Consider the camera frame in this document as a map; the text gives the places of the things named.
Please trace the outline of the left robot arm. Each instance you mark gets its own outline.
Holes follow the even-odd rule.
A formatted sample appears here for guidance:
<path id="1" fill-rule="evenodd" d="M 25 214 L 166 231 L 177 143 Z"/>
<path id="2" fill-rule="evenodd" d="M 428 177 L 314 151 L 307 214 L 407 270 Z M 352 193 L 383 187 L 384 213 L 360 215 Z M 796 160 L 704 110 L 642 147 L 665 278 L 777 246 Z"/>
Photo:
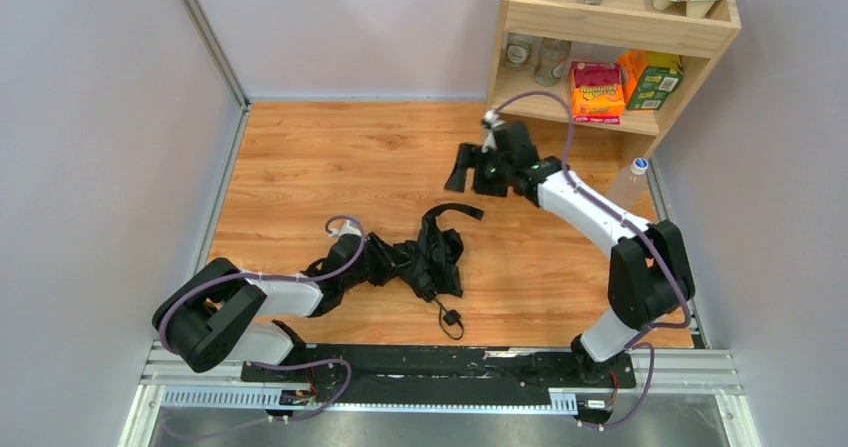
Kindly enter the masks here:
<path id="1" fill-rule="evenodd" d="M 261 317 L 323 316 L 353 287 L 385 284 L 393 269 L 389 245 L 374 233 L 342 234 L 326 257 L 293 279 L 271 280 L 219 257 L 157 308 L 152 325 L 195 373 L 224 361 L 281 364 L 300 340 L 291 328 Z"/>

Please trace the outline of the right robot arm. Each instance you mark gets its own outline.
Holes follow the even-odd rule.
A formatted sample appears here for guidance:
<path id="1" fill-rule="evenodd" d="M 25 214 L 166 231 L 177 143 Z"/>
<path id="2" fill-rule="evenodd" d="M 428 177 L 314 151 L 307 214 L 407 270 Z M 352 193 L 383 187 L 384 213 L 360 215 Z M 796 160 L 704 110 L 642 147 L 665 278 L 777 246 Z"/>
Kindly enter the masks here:
<path id="1" fill-rule="evenodd" d="M 484 141 L 459 145 L 448 191 L 504 197 L 513 192 L 570 224 L 609 260 L 608 306 L 571 342 L 575 375 L 603 379 L 612 365 L 682 310 L 696 288 L 681 230 L 669 220 L 652 223 L 599 194 L 562 159 L 541 157 L 522 121 L 486 120 Z"/>

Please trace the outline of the black folding umbrella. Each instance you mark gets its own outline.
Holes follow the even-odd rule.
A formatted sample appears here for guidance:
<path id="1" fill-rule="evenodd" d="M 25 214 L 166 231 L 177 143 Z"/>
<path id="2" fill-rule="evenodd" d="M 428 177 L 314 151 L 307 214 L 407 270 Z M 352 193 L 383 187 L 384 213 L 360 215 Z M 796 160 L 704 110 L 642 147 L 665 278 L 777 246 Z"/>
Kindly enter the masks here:
<path id="1" fill-rule="evenodd" d="M 391 246 L 391 280 L 400 279 L 409 286 L 416 297 L 439 307 L 439 326 L 452 340 L 464 337 L 465 327 L 461 314 L 447 308 L 441 295 L 457 298 L 463 296 L 458 262 L 464 252 L 461 234 L 455 229 L 443 230 L 438 218 L 448 212 L 462 213 L 482 220 L 484 211 L 462 203 L 443 203 L 429 209 L 421 217 L 417 237 Z"/>

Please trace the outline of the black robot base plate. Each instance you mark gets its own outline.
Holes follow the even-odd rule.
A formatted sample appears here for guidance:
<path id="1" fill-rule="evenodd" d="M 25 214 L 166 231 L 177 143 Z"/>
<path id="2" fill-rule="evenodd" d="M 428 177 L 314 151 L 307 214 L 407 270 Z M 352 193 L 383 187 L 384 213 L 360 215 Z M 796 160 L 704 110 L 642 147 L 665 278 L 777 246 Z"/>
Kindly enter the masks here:
<path id="1" fill-rule="evenodd" d="M 636 379 L 626 354 L 605 372 L 581 375 L 569 350 L 433 345 L 313 344 L 298 348 L 286 364 L 341 358 L 352 366 L 316 365 L 275 372 L 243 366 L 245 382 L 304 383 L 321 401 L 339 387 L 340 400 L 357 404 L 445 406 L 541 406 L 552 388 L 630 389 Z"/>

